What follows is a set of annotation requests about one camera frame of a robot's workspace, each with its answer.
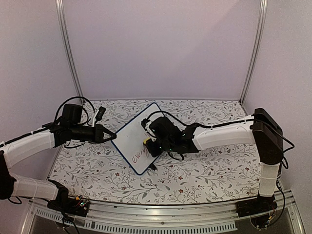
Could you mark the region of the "blue framed whiteboard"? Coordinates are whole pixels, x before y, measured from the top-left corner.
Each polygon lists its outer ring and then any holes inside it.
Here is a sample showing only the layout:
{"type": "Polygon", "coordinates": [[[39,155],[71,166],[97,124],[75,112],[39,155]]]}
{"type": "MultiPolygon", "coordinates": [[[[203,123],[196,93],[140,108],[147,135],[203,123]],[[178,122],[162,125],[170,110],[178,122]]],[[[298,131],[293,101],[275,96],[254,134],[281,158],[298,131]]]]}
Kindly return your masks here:
{"type": "Polygon", "coordinates": [[[155,102],[149,104],[121,127],[116,132],[116,139],[112,140],[114,147],[139,176],[144,174],[157,159],[143,145],[143,141],[150,136],[141,126],[141,122],[151,113],[160,110],[160,107],[155,102]]]}

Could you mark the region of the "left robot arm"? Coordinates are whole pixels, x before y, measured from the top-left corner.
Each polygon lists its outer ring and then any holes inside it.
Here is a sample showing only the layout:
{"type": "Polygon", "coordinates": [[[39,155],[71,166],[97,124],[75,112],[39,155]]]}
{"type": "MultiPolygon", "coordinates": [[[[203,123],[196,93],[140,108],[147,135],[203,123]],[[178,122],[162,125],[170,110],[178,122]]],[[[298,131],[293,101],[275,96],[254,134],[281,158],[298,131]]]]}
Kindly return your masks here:
{"type": "Polygon", "coordinates": [[[54,180],[36,180],[14,175],[9,170],[19,162],[42,151],[57,148],[72,140],[90,144],[102,144],[116,139],[116,134],[99,124],[106,111],[104,107],[93,108],[93,116],[82,121],[87,110],[79,104],[71,104],[75,97],[63,102],[54,120],[39,129],[0,144],[0,198],[29,197],[46,199],[61,211],[69,211],[74,199],[68,189],[54,180]]]}

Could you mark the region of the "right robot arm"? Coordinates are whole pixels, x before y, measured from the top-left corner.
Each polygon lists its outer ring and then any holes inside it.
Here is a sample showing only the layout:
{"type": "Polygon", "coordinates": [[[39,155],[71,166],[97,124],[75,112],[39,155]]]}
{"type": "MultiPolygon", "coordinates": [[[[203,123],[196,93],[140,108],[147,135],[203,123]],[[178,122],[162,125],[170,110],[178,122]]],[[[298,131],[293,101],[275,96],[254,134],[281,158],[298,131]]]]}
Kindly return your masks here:
{"type": "Polygon", "coordinates": [[[271,197],[276,188],[278,171],[285,161],[284,142],[294,148],[294,144],[283,136],[281,127],[263,109],[255,109],[252,115],[239,120],[224,122],[216,125],[200,123],[185,124],[180,130],[171,122],[173,115],[161,111],[156,119],[152,112],[141,121],[141,126],[150,136],[143,142],[152,157],[163,152],[169,156],[172,153],[184,159],[185,154],[198,153],[212,147],[234,144],[255,144],[261,162],[261,179],[258,198],[252,202],[255,212],[261,213],[271,204],[271,197]]]}

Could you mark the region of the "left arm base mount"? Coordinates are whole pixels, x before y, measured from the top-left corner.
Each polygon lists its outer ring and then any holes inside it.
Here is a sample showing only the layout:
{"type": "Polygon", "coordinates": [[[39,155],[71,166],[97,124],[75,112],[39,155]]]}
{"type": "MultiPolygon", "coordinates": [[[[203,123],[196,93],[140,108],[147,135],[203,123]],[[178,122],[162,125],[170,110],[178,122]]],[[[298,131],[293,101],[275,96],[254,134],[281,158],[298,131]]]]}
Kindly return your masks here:
{"type": "Polygon", "coordinates": [[[56,199],[49,200],[47,207],[61,213],[86,217],[90,207],[90,199],[81,195],[69,197],[67,193],[58,194],[56,199]]]}

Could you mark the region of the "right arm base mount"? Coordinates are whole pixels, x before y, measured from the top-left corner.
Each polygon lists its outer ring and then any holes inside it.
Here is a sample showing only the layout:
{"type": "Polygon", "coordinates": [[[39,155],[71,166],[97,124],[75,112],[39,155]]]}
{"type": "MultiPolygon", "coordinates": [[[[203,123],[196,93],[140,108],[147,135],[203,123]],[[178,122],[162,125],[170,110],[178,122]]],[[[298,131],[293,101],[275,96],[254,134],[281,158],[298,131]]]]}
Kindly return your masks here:
{"type": "Polygon", "coordinates": [[[246,217],[274,210],[277,203],[274,195],[271,197],[258,195],[253,199],[236,202],[235,207],[239,217],[246,217]]]}

